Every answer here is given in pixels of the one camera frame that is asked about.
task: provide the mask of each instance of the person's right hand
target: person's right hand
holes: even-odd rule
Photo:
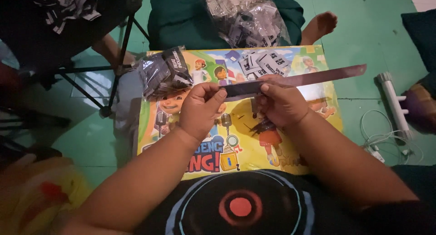
[[[261,90],[264,95],[256,98],[258,109],[277,127],[292,126],[301,121],[309,112],[309,106],[296,87],[291,87],[269,79],[280,75],[265,75]]]

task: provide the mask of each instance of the person's left hand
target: person's left hand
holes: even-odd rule
[[[216,83],[194,86],[182,104],[180,128],[202,142],[208,135],[227,92]]]

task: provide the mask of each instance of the white cable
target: white cable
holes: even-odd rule
[[[368,114],[371,111],[376,111],[376,112],[382,114],[386,118],[386,120],[389,123],[389,127],[391,129],[389,133],[386,133],[386,134],[375,134],[375,135],[372,135],[372,136],[368,136],[368,134],[366,133],[365,127],[364,127],[364,118],[365,118],[365,115]],[[360,119],[360,127],[361,127],[361,130],[364,133],[363,137],[365,138],[365,143],[363,144],[363,146],[371,147],[371,145],[375,145],[377,143],[383,142],[383,141],[385,141],[385,140],[387,140],[387,139],[392,137],[392,138],[396,138],[396,139],[402,140],[404,143],[406,143],[406,146],[408,147],[409,154],[407,154],[407,159],[406,159],[404,164],[407,164],[409,162],[409,157],[410,157],[410,154],[411,154],[410,153],[410,151],[411,151],[410,143],[413,144],[414,146],[416,146],[420,150],[420,152],[421,152],[421,159],[417,163],[420,163],[424,159],[424,152],[422,151],[422,149],[417,144],[413,143],[412,141],[410,141],[410,140],[408,140],[406,138],[402,138],[402,137],[394,135],[394,133],[400,132],[400,130],[395,130],[395,131],[393,130],[391,121],[389,120],[388,116],[386,114],[384,114],[382,111],[379,111],[379,110],[369,110],[369,111],[365,112],[362,115],[362,118]],[[375,136],[380,136],[380,137],[378,137],[378,138],[374,139],[373,141],[371,141],[371,138],[373,138]]]

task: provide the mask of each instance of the green cloth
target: green cloth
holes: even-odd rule
[[[294,0],[273,0],[285,21],[293,45],[301,42],[305,20],[302,7]],[[204,0],[150,0],[148,20],[150,50],[184,45],[186,49],[228,49],[218,36],[204,6]]]

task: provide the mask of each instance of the plastic bag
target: plastic bag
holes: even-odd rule
[[[218,34],[232,48],[291,46],[272,0],[205,0]]]
[[[139,71],[144,84],[143,98],[158,99],[191,87],[192,77],[182,55],[185,47],[175,47],[143,57],[132,66]]]

